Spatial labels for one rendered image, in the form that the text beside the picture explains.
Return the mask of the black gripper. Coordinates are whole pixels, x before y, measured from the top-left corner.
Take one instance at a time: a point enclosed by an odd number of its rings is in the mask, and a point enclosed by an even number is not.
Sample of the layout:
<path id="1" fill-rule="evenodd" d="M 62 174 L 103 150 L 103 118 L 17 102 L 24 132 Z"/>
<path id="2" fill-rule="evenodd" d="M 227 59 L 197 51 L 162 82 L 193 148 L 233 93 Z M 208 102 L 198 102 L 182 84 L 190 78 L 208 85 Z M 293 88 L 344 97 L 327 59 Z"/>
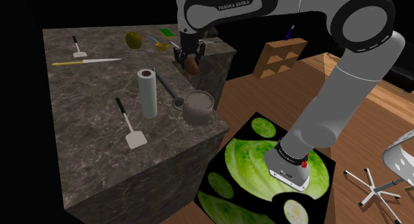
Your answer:
<path id="1" fill-rule="evenodd" d="M 174 58 L 181 66 L 184 65 L 186 56 L 195 54 L 196 62 L 199 62 L 205 53 L 206 44 L 204 41 L 200 41 L 197 33 L 188 34 L 180 32 L 180 48 L 174 47 Z"/>

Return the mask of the dark grey ladle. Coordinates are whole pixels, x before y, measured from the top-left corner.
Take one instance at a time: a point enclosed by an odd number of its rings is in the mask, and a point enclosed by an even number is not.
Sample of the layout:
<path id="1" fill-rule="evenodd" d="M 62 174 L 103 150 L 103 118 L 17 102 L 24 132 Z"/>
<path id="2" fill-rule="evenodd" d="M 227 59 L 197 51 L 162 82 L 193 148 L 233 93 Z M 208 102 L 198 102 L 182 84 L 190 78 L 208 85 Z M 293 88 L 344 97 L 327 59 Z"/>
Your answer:
<path id="1" fill-rule="evenodd" d="M 184 98 L 179 97 L 167 84 L 167 82 L 159 75 L 155 68 L 152 68 L 154 71 L 156 78 L 162 84 L 162 86 L 166 89 L 169 95 L 172 97 L 172 107 L 177 111 L 183 111 L 182 106 L 184 104 Z"/>

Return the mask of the grey swivel chair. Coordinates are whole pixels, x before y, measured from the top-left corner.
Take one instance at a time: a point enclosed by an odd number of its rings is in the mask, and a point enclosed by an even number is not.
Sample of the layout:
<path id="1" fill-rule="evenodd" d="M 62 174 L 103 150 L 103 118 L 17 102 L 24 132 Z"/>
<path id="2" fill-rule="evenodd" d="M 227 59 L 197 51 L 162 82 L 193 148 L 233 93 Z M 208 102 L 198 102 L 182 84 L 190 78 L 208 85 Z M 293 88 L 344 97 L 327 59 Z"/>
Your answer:
<path id="1" fill-rule="evenodd" d="M 385 190 L 396 186 L 402 182 L 407 182 L 409 186 L 405 187 L 405 190 L 411 191 L 414 190 L 414 156 L 411 156 L 406 152 L 401 144 L 407 142 L 408 140 L 414 138 L 414 129 L 402 135 L 398 138 L 392 145 L 390 145 L 382 154 L 383 163 L 395 174 L 398 176 L 398 179 L 392 180 L 388 183 L 385 183 L 380 186 L 374 184 L 374 180 L 370 173 L 369 168 L 364 168 L 364 171 L 368 174 L 369 184 L 365 183 L 363 180 L 353 175 L 351 172 L 345 170 L 344 175 L 349 175 L 355 178 L 357 181 L 361 182 L 363 185 L 367 186 L 370 189 L 370 193 L 358 203 L 359 206 L 365 205 L 373 196 L 377 196 L 389 209 L 392 215 L 395 217 L 395 224 L 402 224 L 401 220 L 394 213 L 392 208 L 387 204 L 387 202 L 382 198 L 382 195 L 393 196 L 396 199 L 399 199 L 401 196 L 398 194 L 393 194 L 386 192 Z"/>

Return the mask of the white paper towel roll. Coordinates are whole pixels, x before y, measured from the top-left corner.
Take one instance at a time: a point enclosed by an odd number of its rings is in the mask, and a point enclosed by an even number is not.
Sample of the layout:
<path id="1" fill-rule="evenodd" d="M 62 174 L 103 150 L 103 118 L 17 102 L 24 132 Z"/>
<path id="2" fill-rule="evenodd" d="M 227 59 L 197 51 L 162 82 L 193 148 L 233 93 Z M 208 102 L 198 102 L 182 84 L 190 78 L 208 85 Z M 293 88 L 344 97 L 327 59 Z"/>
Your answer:
<path id="1" fill-rule="evenodd" d="M 142 114 L 146 119 L 154 119 L 157 116 L 156 73 L 151 69 L 141 69 L 137 76 Z"/>

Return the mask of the wooden cubby shelf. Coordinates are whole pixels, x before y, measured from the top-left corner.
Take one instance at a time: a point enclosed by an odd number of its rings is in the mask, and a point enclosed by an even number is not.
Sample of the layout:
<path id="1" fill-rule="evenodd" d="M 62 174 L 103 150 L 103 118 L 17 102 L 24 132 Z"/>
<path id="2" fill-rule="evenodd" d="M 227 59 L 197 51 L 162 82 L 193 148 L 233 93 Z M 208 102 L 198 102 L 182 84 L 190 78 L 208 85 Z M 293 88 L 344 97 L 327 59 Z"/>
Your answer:
<path id="1" fill-rule="evenodd" d="M 301 38 L 267 42 L 252 74 L 263 79 L 290 70 L 306 45 L 307 41 Z"/>

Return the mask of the grey pot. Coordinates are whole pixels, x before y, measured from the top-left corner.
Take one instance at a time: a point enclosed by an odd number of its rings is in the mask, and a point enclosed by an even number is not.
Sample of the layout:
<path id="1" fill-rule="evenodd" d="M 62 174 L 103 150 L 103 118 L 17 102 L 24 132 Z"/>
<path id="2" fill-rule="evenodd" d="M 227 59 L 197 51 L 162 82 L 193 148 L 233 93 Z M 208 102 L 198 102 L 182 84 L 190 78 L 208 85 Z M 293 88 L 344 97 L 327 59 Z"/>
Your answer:
<path id="1" fill-rule="evenodd" d="M 184 98 L 182 117 L 190 125 L 205 125 L 213 111 L 213 97 L 202 90 L 189 92 Z"/>

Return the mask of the green apple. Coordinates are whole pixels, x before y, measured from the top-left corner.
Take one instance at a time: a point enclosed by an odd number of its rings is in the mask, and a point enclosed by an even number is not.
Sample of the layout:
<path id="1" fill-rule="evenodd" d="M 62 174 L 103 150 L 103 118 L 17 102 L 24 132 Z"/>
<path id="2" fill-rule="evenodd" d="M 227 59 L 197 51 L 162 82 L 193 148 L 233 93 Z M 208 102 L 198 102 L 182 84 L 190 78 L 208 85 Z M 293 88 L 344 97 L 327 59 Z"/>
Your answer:
<path id="1" fill-rule="evenodd" d="M 132 49 L 140 49 L 140 47 L 142 46 L 142 38 L 136 32 L 127 33 L 125 36 L 125 41 L 128 47 Z"/>

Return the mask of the yellow handled knife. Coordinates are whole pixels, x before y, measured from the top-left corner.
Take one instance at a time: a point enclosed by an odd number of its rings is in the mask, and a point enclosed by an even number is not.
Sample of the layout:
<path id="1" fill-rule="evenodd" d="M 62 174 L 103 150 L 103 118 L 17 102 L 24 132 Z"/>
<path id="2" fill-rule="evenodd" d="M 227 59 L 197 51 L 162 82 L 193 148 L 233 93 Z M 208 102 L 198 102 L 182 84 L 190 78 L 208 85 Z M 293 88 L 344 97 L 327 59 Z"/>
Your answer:
<path id="1" fill-rule="evenodd" d="M 104 59 L 87 59 L 73 62 L 55 62 L 51 63 L 51 66 L 63 66 L 63 65 L 74 65 L 74 64 L 89 64 L 89 63 L 98 63 L 98 62 L 112 62 L 118 61 L 121 58 L 104 58 Z"/>

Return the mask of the lettuce patterned robot stand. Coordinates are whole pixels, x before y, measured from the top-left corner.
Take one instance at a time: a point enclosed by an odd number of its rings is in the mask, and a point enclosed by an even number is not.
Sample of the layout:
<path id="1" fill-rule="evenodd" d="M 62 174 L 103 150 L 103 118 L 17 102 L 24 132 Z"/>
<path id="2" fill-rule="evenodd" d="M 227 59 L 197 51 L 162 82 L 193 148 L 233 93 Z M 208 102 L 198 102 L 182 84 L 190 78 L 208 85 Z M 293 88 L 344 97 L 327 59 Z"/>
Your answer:
<path id="1" fill-rule="evenodd" d="M 286 130 L 255 113 L 210 161 L 195 198 L 215 224 L 324 224 L 335 161 L 314 150 L 303 192 L 273 178 L 264 156 Z"/>

